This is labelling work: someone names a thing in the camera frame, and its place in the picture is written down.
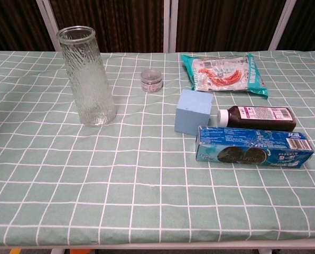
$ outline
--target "plastic packaging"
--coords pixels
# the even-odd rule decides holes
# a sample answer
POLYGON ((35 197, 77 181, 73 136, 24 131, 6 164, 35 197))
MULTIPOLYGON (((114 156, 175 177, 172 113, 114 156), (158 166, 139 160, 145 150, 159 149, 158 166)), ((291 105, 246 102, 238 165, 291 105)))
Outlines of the plastic packaging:
POLYGON ((141 72, 141 87, 146 92, 157 92, 162 87, 162 75, 158 70, 148 69, 141 72))
POLYGON ((196 91, 248 91, 268 98, 254 57, 189 57, 181 55, 196 91))
POLYGON ((233 106, 217 113, 219 127, 293 131, 295 116, 286 107, 233 106))

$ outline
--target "brown bottle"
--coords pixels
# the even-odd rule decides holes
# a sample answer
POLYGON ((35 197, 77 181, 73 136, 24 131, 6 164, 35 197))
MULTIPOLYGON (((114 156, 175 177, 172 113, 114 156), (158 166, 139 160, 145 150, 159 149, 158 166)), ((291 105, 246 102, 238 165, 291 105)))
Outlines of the brown bottle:
POLYGON ((219 127, 293 131, 296 120, 287 107, 233 106, 217 113, 219 127))

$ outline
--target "small glass jar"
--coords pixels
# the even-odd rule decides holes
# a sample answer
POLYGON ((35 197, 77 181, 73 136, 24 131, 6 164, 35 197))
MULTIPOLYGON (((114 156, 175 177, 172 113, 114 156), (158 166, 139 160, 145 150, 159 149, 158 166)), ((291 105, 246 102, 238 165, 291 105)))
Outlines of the small glass jar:
POLYGON ((158 70, 148 69, 141 72, 142 90, 153 93, 162 87, 162 75, 158 70))

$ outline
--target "white pole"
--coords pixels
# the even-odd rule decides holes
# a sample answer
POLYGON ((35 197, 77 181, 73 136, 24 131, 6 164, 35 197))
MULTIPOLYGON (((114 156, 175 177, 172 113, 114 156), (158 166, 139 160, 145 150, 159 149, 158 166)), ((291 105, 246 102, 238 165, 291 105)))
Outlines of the white pole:
POLYGON ((163 0, 163 53, 169 53, 170 0, 163 0))
POLYGON ((61 51, 56 33, 59 31, 49 0, 36 0, 55 51, 61 51))
POLYGON ((178 7, 179 0, 172 0, 172 10, 170 18, 170 53, 175 53, 177 47, 178 7))
POLYGON ((280 20, 277 24, 273 39, 269 45, 268 50, 276 50, 277 46, 279 45, 286 24, 290 18, 291 12, 294 9, 295 3, 296 0, 286 0, 280 20))

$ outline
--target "clear glass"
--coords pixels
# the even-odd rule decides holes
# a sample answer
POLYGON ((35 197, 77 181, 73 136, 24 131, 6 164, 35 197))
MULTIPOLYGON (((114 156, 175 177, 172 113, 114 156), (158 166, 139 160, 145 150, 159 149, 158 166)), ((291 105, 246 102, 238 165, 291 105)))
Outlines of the clear glass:
POLYGON ((93 28, 72 26, 57 33, 80 121, 101 126, 116 116, 93 28))

